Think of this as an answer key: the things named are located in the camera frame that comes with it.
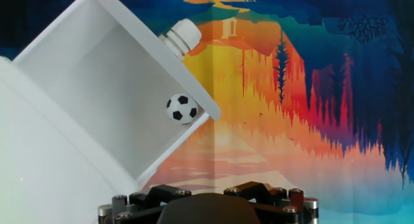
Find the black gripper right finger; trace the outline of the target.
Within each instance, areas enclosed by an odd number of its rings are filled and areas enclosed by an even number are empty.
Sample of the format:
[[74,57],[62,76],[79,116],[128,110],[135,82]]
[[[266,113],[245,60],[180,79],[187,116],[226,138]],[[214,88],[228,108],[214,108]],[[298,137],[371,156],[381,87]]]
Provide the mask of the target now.
[[319,201],[299,188],[287,190],[250,181],[224,189],[224,195],[241,197],[252,205],[260,223],[318,224]]

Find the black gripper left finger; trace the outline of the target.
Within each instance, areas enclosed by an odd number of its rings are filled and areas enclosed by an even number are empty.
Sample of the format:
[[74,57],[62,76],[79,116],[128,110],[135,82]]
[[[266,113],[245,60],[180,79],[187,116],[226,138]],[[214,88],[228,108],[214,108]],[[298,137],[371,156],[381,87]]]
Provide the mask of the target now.
[[145,194],[133,192],[115,195],[109,204],[98,207],[98,223],[121,223],[126,219],[138,223],[156,223],[162,206],[175,199],[191,196],[191,191],[170,185],[158,185]]

